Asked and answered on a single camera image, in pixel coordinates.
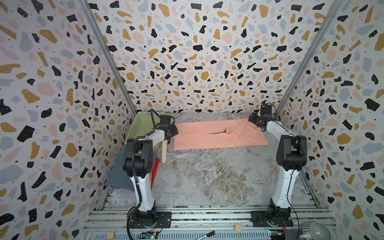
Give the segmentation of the pink graphic t-shirt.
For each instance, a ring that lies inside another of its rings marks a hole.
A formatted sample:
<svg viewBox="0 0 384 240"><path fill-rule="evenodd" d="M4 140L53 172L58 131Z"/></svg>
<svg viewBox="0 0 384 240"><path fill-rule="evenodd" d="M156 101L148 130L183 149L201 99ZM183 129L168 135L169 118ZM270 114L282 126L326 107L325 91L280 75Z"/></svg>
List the pink graphic t-shirt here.
<svg viewBox="0 0 384 240"><path fill-rule="evenodd" d="M269 144L260 128L248 119L179 123L176 127L179 133L174 139L175 151Z"/></svg>

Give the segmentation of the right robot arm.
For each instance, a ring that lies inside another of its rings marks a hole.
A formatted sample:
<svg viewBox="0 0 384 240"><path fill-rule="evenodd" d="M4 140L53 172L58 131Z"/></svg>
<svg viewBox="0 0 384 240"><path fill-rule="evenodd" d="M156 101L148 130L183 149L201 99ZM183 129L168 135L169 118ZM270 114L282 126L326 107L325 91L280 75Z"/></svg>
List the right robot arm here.
<svg viewBox="0 0 384 240"><path fill-rule="evenodd" d="M307 138L284 127L277 116L277 109L270 103L262 104L258 113L252 113L249 122L279 140L276 153L279 165L278 183L264 220L271 226L284 225L294 209L291 198L296 179L307 163Z"/></svg>

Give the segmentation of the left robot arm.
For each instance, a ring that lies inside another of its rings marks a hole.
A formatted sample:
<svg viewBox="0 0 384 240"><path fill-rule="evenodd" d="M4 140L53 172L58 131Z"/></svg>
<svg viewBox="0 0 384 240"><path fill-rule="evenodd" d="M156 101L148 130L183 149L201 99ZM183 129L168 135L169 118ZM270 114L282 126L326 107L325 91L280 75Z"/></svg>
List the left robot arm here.
<svg viewBox="0 0 384 240"><path fill-rule="evenodd" d="M128 214L129 226L149 228L158 222L155 199L152 195L153 168L156 158L154 147L164 147L178 134L175 118L151 111L149 126L137 130L126 140L122 168L133 183L136 206Z"/></svg>

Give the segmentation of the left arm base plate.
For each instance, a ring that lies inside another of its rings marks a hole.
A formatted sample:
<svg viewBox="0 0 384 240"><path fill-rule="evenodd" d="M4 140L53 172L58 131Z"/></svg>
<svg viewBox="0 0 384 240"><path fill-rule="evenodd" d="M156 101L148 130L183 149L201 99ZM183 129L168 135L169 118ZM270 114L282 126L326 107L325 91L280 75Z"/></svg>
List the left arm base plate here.
<svg viewBox="0 0 384 240"><path fill-rule="evenodd" d="M128 220L128 227L129 229L168 229L171 227L171 222L171 212L152 213L148 211L135 211L133 214L130 214L130 220Z"/></svg>

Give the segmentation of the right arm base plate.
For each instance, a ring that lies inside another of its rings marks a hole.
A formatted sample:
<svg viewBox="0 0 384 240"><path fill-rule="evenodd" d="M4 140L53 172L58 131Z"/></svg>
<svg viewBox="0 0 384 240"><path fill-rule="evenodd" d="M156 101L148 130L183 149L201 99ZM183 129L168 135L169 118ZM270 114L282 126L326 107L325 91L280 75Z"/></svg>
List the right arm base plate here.
<svg viewBox="0 0 384 240"><path fill-rule="evenodd" d="M254 227L293 227L293 221L289 216L291 212L286 210L278 213L268 213L266 211L252 211L251 222Z"/></svg>

